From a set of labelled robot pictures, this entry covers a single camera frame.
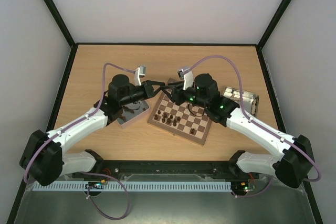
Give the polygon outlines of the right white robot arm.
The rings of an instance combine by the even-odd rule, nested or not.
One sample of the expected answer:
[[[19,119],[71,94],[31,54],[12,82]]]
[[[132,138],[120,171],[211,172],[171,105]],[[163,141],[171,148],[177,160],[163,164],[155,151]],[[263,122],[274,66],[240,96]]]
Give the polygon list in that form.
[[[298,188],[307,180],[314,165],[310,140],[278,131],[247,113],[242,102],[220,94],[210,74],[199,74],[186,89],[182,82],[173,82],[160,90],[176,105],[187,102],[203,108],[213,122],[245,135],[268,151],[267,155],[236,152],[234,162],[229,164],[232,176],[239,178],[250,172],[267,174],[291,188]]]

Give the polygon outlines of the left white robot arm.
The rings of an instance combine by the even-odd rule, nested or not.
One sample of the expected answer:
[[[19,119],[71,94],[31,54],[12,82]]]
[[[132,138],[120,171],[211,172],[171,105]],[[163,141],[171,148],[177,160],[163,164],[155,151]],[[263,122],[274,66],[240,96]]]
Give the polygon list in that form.
[[[37,130],[31,134],[19,164],[25,169],[24,179],[31,176],[42,186],[50,185],[59,176],[78,172],[90,172],[101,157],[92,150],[69,154],[68,150],[92,132],[114,122],[123,106],[156,96],[163,82],[144,81],[133,85],[124,74],[112,78],[107,91],[84,115],[47,133]]]

